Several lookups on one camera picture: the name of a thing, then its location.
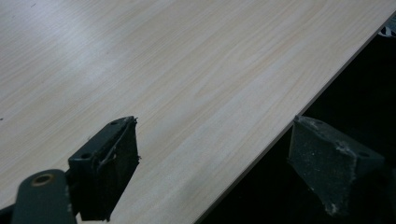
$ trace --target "wood grain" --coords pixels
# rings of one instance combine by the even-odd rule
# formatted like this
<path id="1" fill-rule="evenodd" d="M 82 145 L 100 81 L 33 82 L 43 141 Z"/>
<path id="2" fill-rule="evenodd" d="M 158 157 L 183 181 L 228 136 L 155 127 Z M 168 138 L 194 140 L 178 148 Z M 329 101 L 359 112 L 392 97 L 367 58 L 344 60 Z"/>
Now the wood grain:
<path id="1" fill-rule="evenodd" d="M 111 223 L 191 223 L 375 34 L 394 0 L 0 3 L 0 205 L 113 119 L 141 164 Z"/>

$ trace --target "table surface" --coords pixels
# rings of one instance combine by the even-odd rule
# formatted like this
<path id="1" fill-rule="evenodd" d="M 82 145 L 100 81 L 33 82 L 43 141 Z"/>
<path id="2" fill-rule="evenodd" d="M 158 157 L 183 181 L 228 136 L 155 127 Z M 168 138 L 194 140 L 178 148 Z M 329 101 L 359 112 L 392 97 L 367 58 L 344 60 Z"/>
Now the table surface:
<path id="1" fill-rule="evenodd" d="M 196 221 L 396 10 L 394 0 L 0 5 L 0 205 L 133 115 L 142 160 L 111 223 Z"/>

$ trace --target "dark background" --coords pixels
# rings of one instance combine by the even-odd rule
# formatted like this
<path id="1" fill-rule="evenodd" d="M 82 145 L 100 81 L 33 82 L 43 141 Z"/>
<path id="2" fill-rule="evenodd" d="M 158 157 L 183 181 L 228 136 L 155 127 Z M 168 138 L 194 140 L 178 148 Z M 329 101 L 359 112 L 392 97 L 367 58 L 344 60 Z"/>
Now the dark background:
<path id="1" fill-rule="evenodd" d="M 396 38 L 377 35 L 304 113 L 382 154 L 393 167 L 396 164 L 395 54 Z M 318 197 L 287 163 L 290 136 L 288 130 L 203 220 L 204 224 L 357 222 L 329 217 L 324 212 Z M 369 209 L 375 216 L 389 213 L 388 204 L 373 204 Z M 363 222 L 394 223 L 389 214 L 384 216 L 385 219 L 373 217 Z"/>

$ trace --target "light wood surface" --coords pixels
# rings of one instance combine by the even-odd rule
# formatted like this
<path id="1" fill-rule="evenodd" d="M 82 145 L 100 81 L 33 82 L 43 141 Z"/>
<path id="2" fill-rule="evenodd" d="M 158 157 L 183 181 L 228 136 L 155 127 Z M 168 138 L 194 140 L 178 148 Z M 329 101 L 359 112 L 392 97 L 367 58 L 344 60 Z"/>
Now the light wood surface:
<path id="1" fill-rule="evenodd" d="M 111 223 L 191 223 L 264 155 L 394 0 L 0 3 L 0 205 L 105 124 L 142 157 Z"/>

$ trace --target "wooden board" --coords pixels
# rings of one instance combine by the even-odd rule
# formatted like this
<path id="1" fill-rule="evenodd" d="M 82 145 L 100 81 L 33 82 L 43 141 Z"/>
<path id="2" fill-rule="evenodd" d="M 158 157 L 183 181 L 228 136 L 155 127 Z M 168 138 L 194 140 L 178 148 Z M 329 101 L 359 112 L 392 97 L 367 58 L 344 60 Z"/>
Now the wooden board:
<path id="1" fill-rule="evenodd" d="M 376 33 L 394 0 L 0 3 L 0 205 L 113 119 L 141 164 L 111 223 L 191 223 Z"/>

